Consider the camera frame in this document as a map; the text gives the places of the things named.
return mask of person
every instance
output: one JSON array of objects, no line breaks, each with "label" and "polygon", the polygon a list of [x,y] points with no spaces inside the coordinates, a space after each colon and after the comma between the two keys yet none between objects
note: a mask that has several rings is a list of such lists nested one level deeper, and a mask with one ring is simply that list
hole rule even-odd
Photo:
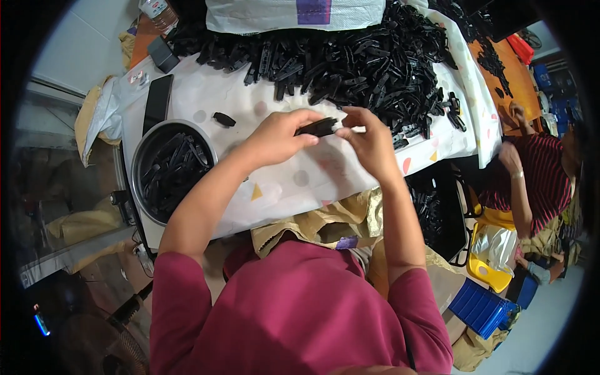
[{"label": "person", "polygon": [[554,258],[555,261],[551,262],[551,265],[548,269],[538,266],[531,260],[526,260],[521,254],[516,254],[515,260],[518,264],[520,264],[524,269],[529,271],[529,273],[535,277],[538,284],[548,285],[551,284],[554,280],[556,280],[558,276],[560,276],[561,273],[565,270],[564,251],[561,251],[560,254],[552,253],[550,254],[550,256]]},{"label": "person", "polygon": [[509,111],[522,136],[506,137],[498,157],[483,170],[461,161],[456,165],[482,206],[510,211],[509,221],[517,236],[531,238],[568,207],[581,160],[572,127],[559,140],[536,133],[516,101],[511,102]]},{"label": "person", "polygon": [[[322,115],[275,112],[192,188],[164,230],[154,272],[152,373],[450,373],[452,348],[391,132],[367,109],[344,111],[336,135],[350,142],[383,193],[388,300],[348,251],[286,241],[242,265],[211,306],[202,254],[240,183],[319,142],[294,133]],[[355,133],[356,126],[366,132]]]}]

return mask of metal bowl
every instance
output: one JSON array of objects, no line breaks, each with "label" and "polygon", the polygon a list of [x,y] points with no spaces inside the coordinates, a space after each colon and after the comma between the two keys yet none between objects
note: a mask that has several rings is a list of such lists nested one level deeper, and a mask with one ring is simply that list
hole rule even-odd
[{"label": "metal bowl", "polygon": [[217,153],[212,147],[210,138],[198,125],[190,121],[182,119],[165,120],[152,127],[142,137],[142,140],[138,143],[136,151],[133,154],[131,189],[135,204],[153,222],[163,227],[167,225],[170,215],[167,217],[167,215],[155,214],[152,212],[151,207],[149,207],[142,196],[142,176],[151,168],[152,162],[161,147],[177,133],[185,133],[186,135],[194,137],[194,140],[198,142],[198,144],[209,151],[208,153],[205,153],[209,166],[214,167],[217,163]]}]

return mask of black phone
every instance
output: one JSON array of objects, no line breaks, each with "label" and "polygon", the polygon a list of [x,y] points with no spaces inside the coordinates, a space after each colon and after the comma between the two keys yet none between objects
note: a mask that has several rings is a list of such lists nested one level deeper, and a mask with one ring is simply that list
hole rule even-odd
[{"label": "black phone", "polygon": [[172,86],[172,74],[168,74],[150,82],[148,100],[146,100],[146,113],[144,114],[142,137],[154,125],[167,119]]}]

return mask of water bottle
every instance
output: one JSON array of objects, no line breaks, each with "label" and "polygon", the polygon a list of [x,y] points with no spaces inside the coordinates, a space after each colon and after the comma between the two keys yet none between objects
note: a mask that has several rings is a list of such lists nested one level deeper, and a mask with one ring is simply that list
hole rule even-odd
[{"label": "water bottle", "polygon": [[166,0],[140,0],[139,8],[163,34],[168,34],[177,25],[177,14]]}]

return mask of white tablecloth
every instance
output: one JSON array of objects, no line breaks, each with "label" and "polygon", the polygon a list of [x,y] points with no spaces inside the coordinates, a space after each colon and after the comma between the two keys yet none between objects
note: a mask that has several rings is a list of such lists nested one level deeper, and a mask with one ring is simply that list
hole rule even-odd
[{"label": "white tablecloth", "polygon": [[[444,17],[434,13],[432,19]],[[455,24],[446,25],[449,26],[456,28]],[[485,166],[500,145],[500,126],[491,96],[464,39],[460,33],[457,37],[456,31],[458,28],[454,32],[449,30],[449,39],[459,70],[445,64],[434,64],[434,70],[446,96],[454,91],[460,99],[467,131],[456,130],[446,116],[433,118],[430,139],[413,137],[408,146],[396,152],[399,168],[405,175],[444,158],[475,154],[479,154],[480,165]],[[244,86],[246,68],[225,74],[209,66],[199,66],[196,58],[197,55],[183,59],[170,72],[175,79],[168,118],[186,119],[202,128],[219,159],[246,139],[269,113],[310,107],[308,95],[300,96],[299,88],[293,97],[286,95],[283,101],[276,102],[272,83],[261,80]],[[121,79],[123,147],[130,183],[131,161],[142,138],[148,96],[147,86],[138,89],[137,83],[129,83],[130,77],[139,71],[147,73],[150,79],[163,75],[146,58]],[[310,108],[338,119],[345,116],[327,101]],[[236,125],[224,128],[212,119],[214,112],[229,115]],[[376,185],[377,181],[359,164],[352,147],[335,135],[327,136],[319,145],[301,151],[285,163],[253,172],[233,196],[214,238],[307,212]],[[148,245],[158,248],[164,228],[143,213],[140,215]]]}]

